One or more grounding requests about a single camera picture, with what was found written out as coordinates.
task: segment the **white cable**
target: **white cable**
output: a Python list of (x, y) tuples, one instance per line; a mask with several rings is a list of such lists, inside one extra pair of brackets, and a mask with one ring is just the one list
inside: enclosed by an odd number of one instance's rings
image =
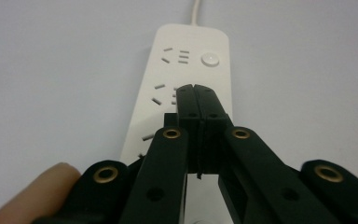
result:
[(191, 25), (197, 26), (197, 17), (199, 16), (199, 7), (201, 0), (195, 0), (193, 6), (193, 13), (191, 14)]

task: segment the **white background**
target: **white background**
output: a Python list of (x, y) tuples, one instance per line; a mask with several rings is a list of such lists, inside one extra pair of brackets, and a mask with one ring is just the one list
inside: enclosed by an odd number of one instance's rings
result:
[[(0, 1), (0, 206), (49, 166), (118, 160), (155, 32), (192, 1)], [(358, 1), (201, 3), (230, 39), (234, 122), (288, 165), (358, 176)]]

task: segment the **power strip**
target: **power strip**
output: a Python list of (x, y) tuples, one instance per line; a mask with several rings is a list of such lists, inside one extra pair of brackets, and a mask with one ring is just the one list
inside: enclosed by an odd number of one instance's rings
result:
[[(121, 161), (145, 155), (164, 113), (176, 111), (175, 91), (186, 84), (212, 88), (232, 118), (228, 37), (206, 27), (167, 24), (157, 31), (132, 114)], [(185, 223), (229, 223), (217, 176), (188, 177)]]

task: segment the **socket outlet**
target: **socket outlet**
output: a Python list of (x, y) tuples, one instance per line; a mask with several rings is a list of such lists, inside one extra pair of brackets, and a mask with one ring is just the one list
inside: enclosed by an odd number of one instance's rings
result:
[[(228, 37), (206, 27), (164, 25), (150, 51), (121, 161), (129, 165), (147, 153), (154, 133), (163, 127), (164, 114), (176, 112), (176, 89), (187, 84), (213, 89), (232, 118)], [(187, 177), (185, 214), (186, 224), (232, 222), (217, 175), (205, 175), (202, 181), (195, 175)]]

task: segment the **brass grommet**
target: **brass grommet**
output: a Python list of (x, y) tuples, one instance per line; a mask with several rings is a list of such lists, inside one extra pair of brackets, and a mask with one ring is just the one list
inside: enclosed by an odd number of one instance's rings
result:
[[(317, 165), (315, 166), (314, 171), (315, 174), (320, 178), (333, 183), (339, 183), (344, 180), (344, 176), (342, 176), (342, 174), (339, 171), (337, 171), (331, 166)], [(327, 175), (326, 173), (324, 173), (324, 171), (331, 172), (333, 175)]]
[(245, 139), (251, 136), (251, 134), (248, 131), (243, 129), (235, 129), (234, 131), (232, 131), (232, 135), (240, 139)]
[(180, 136), (180, 132), (176, 129), (168, 129), (165, 130), (162, 135), (164, 135), (166, 138), (178, 138)]
[(99, 184), (105, 184), (113, 181), (118, 176), (118, 169), (113, 166), (104, 166), (95, 172), (93, 178), (94, 181)]

